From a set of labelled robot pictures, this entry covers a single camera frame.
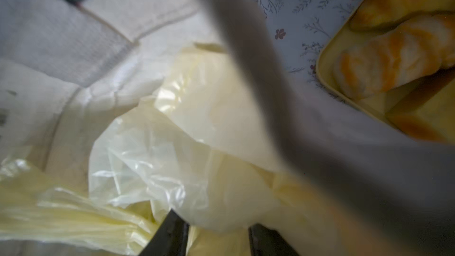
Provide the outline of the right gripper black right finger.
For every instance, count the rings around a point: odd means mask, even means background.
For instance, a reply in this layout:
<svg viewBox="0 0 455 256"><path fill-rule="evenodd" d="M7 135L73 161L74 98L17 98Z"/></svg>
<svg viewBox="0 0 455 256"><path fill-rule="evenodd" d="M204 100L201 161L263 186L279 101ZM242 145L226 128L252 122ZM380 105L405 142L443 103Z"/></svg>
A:
<svg viewBox="0 0 455 256"><path fill-rule="evenodd" d="M252 256L299 256L275 230L256 224L248 229Z"/></svg>

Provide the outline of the cream plastic grocery bag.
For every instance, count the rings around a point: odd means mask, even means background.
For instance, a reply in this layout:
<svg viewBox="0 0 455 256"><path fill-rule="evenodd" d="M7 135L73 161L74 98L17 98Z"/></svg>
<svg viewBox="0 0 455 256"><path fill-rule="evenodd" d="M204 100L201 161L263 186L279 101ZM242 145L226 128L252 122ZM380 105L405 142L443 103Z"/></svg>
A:
<svg viewBox="0 0 455 256"><path fill-rule="evenodd" d="M196 44L156 93L95 141L88 194L27 155L1 166L1 239L137 256L170 211L190 224L189 256L248 256L248 227L276 230L302 256L392 256L371 230L281 166L232 59Z"/></svg>

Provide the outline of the beige canvas tote bag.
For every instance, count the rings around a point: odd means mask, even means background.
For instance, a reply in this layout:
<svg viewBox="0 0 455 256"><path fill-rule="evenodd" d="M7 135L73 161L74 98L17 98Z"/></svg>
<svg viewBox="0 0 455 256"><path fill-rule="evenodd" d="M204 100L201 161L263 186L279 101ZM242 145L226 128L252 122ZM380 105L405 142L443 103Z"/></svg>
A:
<svg viewBox="0 0 455 256"><path fill-rule="evenodd" d="M1 0L1 166L10 156L27 155L40 171L87 195L95 141L116 118L154 95L181 52L196 44L221 49L225 44L198 0L84 0L79 5ZM402 231L389 231L376 217L365 220L359 207L339 202L337 194L326 194L309 180L304 168L276 156L296 181L310 184L328 203L384 239L393 256L455 253L454 231L444 237L419 228L421 239L410 244ZM123 256L14 239L1 239L1 254Z"/></svg>

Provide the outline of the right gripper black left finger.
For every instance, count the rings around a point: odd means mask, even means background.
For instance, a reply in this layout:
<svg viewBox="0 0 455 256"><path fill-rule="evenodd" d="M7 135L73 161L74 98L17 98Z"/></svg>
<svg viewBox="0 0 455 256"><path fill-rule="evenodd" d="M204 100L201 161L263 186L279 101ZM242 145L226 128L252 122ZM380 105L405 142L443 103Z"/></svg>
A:
<svg viewBox="0 0 455 256"><path fill-rule="evenodd" d="M186 256L189 224L171 210L139 256Z"/></svg>

